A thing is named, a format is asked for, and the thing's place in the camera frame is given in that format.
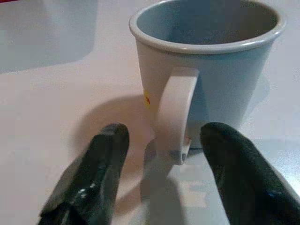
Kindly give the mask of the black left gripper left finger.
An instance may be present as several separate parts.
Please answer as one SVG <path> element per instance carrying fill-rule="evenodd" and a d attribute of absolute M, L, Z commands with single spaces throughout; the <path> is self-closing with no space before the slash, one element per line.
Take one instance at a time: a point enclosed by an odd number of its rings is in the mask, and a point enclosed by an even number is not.
<path fill-rule="evenodd" d="M 129 140 L 122 123 L 109 124 L 93 136 L 56 183 L 38 225 L 111 225 Z"/>

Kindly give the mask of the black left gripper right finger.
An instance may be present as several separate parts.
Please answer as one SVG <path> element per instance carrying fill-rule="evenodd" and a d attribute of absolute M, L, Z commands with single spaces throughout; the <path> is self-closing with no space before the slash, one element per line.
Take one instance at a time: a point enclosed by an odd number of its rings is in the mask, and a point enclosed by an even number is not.
<path fill-rule="evenodd" d="M 200 140 L 230 225 L 300 225 L 300 196 L 247 137 L 209 122 Z"/>

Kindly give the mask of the grey-blue mug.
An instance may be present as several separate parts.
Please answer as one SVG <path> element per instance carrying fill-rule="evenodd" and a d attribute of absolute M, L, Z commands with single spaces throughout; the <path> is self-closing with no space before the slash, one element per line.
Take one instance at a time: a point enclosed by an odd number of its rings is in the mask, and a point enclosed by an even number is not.
<path fill-rule="evenodd" d="M 241 125 L 286 24 L 258 0 L 164 0 L 129 19 L 160 159 L 183 164 L 208 122 Z"/>

